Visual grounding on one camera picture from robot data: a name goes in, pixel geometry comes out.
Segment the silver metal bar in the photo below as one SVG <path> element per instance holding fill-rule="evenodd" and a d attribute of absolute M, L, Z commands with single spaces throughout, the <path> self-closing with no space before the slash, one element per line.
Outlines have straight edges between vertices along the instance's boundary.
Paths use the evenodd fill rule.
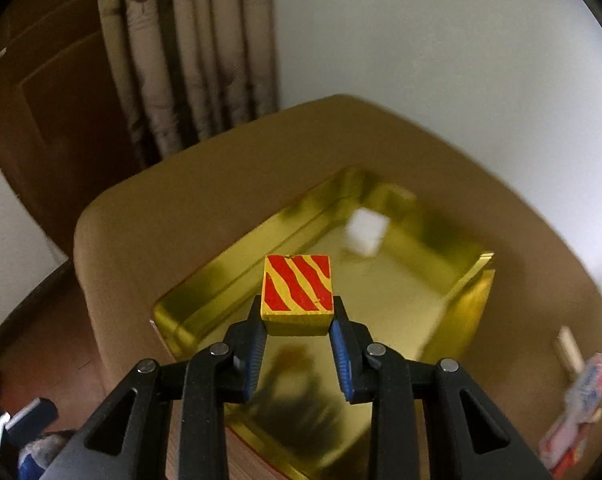
<path fill-rule="evenodd" d="M 569 326 L 561 326 L 555 339 L 555 350 L 566 374 L 575 380 L 581 374 L 585 361 Z"/>

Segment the dark wooden door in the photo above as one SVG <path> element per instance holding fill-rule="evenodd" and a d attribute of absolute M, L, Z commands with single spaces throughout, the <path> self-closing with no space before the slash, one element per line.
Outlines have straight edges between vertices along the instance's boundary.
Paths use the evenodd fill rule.
<path fill-rule="evenodd" d="M 97 0 L 14 0 L 0 18 L 0 169 L 65 254 L 82 211 L 142 168 Z"/>

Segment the beige patterned curtain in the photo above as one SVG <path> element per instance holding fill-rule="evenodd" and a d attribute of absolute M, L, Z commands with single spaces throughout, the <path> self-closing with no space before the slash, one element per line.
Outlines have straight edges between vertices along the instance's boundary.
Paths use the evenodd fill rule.
<path fill-rule="evenodd" d="M 273 0 L 97 3 L 143 166 L 277 111 Z"/>

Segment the red gold tin box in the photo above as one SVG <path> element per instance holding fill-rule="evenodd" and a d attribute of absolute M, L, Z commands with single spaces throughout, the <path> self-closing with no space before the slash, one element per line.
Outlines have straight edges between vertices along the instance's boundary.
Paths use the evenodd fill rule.
<path fill-rule="evenodd" d="M 406 188 L 348 168 L 299 196 L 167 292 L 152 324 L 174 359 L 263 318 L 261 373 L 227 426 L 292 479 L 362 479 L 371 406 L 359 364 L 333 353 L 351 327 L 412 361 L 459 358 L 495 278 L 491 249 Z"/>

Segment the clear box blue label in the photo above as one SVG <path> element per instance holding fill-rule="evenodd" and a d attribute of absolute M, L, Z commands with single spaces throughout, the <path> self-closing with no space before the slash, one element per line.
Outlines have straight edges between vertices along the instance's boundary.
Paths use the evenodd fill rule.
<path fill-rule="evenodd" d="M 583 458 L 590 427 L 600 419 L 602 400 L 602 353 L 589 358 L 564 394 L 563 412 L 538 445 L 538 457 L 554 479 Z"/>

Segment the yellow red striped block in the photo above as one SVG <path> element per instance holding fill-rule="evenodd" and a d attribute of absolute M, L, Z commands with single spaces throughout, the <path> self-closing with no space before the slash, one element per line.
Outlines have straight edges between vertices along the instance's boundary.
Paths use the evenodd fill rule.
<path fill-rule="evenodd" d="M 269 336 L 325 336 L 335 316 L 327 255 L 268 255 L 260 315 Z"/>

